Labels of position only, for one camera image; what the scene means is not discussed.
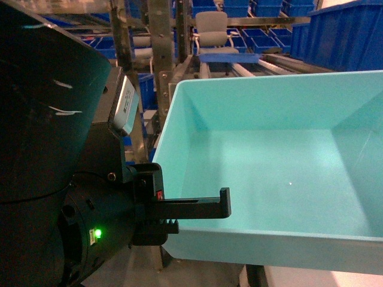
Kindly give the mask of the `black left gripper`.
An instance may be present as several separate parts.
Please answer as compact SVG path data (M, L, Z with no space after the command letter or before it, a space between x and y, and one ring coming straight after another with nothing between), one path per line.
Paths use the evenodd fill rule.
M166 199L158 164L127 165L123 134L112 120L123 77L112 68L60 214L62 286L80 286L121 248L161 245L179 232L175 219L224 219L230 188L218 197Z

